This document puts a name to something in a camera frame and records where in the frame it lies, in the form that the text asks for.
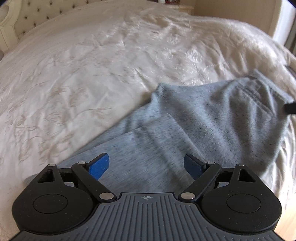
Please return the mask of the tufted cream headboard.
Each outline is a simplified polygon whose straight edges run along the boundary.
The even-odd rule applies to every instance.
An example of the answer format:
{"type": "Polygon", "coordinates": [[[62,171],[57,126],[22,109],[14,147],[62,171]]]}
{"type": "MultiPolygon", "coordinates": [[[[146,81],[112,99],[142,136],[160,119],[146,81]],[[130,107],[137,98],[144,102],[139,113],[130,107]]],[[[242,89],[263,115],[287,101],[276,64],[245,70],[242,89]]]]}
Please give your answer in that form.
{"type": "Polygon", "coordinates": [[[102,37],[115,21],[116,1],[7,1],[1,20],[1,52],[41,57],[64,53],[102,37]]]}

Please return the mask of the cream floral bedspread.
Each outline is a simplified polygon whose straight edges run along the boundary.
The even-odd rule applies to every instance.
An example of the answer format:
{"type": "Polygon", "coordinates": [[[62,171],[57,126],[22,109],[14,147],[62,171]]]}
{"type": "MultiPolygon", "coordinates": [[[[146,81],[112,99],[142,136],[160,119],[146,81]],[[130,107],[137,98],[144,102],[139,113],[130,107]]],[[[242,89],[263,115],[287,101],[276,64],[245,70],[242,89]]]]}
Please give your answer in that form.
{"type": "Polygon", "coordinates": [[[59,163],[151,97],[257,69],[295,95],[295,57],[258,28],[145,1],[101,1],[27,32],[1,60],[1,240],[28,178],[59,163]]]}

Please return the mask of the right cream nightstand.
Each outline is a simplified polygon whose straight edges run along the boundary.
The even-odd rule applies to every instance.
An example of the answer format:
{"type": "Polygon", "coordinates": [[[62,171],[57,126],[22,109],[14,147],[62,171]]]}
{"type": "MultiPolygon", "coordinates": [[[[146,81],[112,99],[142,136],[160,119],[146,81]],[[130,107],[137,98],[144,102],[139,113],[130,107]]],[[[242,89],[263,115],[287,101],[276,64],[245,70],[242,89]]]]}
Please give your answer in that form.
{"type": "Polygon", "coordinates": [[[189,15],[194,14],[194,7],[191,5],[182,4],[181,1],[167,1],[167,0],[150,0],[150,1],[165,5],[168,8],[174,9],[181,13],[187,13],[189,15]]]}

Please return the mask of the grey speckled pants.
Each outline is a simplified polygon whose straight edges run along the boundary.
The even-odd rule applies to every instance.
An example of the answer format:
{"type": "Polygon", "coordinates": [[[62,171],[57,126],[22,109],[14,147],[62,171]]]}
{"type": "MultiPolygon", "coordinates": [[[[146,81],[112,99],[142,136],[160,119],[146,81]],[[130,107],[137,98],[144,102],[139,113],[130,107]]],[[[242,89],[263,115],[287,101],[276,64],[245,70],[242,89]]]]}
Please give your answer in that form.
{"type": "Polygon", "coordinates": [[[112,192],[181,193],[192,183],[186,154],[265,175],[278,157],[292,97],[258,71],[200,86],[160,84],[151,100],[59,164],[66,168],[102,153],[100,182],[112,192]]]}

